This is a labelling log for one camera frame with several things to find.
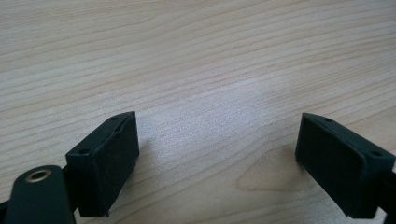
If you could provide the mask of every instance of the wooden table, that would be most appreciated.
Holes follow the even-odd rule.
[[[300,118],[396,153],[396,1],[0,2],[0,199],[108,117],[141,157],[110,217],[78,223],[382,223],[296,163]]]

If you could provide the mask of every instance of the black plastic block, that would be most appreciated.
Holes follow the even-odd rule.
[[[134,112],[106,120],[66,154],[82,217],[108,216],[138,156]]]
[[[297,161],[347,216],[373,218],[378,185],[395,157],[341,124],[303,114]]]

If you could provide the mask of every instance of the light wood surface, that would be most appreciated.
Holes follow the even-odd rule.
[[[396,1],[1,1],[0,199],[108,117],[141,148],[110,217],[78,223],[382,223],[345,217],[294,159],[300,118],[396,153]]]

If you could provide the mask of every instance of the screw hole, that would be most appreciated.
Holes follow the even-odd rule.
[[[26,182],[35,183],[49,177],[50,174],[51,174],[51,170],[39,170],[29,174],[26,177]]]
[[[83,148],[78,153],[81,155],[85,155],[85,154],[88,154],[89,152],[90,152],[89,148]]]
[[[372,155],[375,155],[375,156],[377,156],[377,157],[382,156],[382,154],[379,153],[379,152],[377,152],[377,151],[371,151],[371,154],[372,154]]]
[[[119,125],[119,127],[116,128],[116,130],[114,130],[115,133],[119,132],[121,130],[122,125]]]

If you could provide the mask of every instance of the black plastic part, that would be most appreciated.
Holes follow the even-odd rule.
[[[384,175],[379,189],[378,205],[388,213],[385,223],[396,223],[396,174]]]
[[[78,192],[82,217],[108,216],[138,156],[134,112],[106,120],[66,154],[65,170],[78,186],[72,191]]]
[[[70,210],[75,211],[78,208],[78,200],[79,200],[79,190],[81,186],[78,185],[78,182],[73,176],[70,174],[69,167],[66,165],[64,168],[64,182],[66,184],[67,195],[69,195],[69,207]]]
[[[58,166],[41,166],[20,175],[12,189],[5,223],[76,223],[66,192],[64,173]]]
[[[395,156],[341,124],[303,114],[296,159],[347,216],[373,218]]]
[[[8,201],[0,203],[0,224],[3,224],[5,222],[7,210]]]

